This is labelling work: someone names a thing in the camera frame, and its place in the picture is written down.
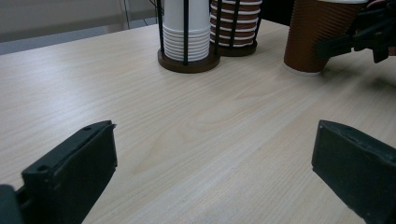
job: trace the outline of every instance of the wood grain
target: wood grain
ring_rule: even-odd
[[[150,26],[0,56],[0,180],[79,128],[112,119],[119,167],[84,223],[364,223],[312,172],[318,121],[396,147],[394,58],[282,66],[288,27],[264,21],[253,55],[201,74],[157,62]]]

